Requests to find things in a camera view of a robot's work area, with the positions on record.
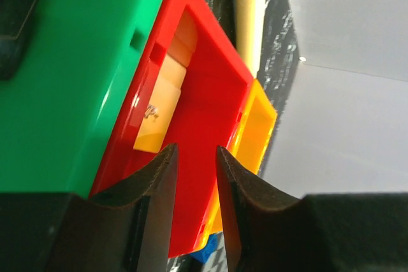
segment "black marble countertop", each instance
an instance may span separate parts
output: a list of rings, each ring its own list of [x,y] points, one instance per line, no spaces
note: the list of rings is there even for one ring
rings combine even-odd
[[[207,0],[207,3],[230,41],[235,45],[233,0]],[[259,169],[260,176],[265,173],[266,162],[270,155],[274,136],[279,129],[279,120],[291,90],[298,61],[299,49],[289,1],[265,0],[261,64],[257,79],[277,110],[278,120]],[[205,266],[189,256],[180,256],[169,260],[167,271],[227,271],[222,235],[219,235],[217,251],[212,254]]]

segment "yellow plastic container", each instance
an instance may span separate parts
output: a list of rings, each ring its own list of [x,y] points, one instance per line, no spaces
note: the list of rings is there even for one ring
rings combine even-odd
[[[228,147],[231,154],[254,174],[259,171],[276,118],[277,113],[261,84],[254,80],[237,132]],[[214,199],[214,211],[216,214],[212,233],[218,233],[222,231],[218,190]]]

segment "black object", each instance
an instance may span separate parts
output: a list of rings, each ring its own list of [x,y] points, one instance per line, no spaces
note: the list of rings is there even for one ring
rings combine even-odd
[[[220,147],[217,180],[229,271],[408,271],[408,194],[297,200]]]
[[[0,80],[18,69],[33,28],[38,0],[0,0]]]
[[[0,194],[0,271],[165,271],[177,146],[91,200]]]

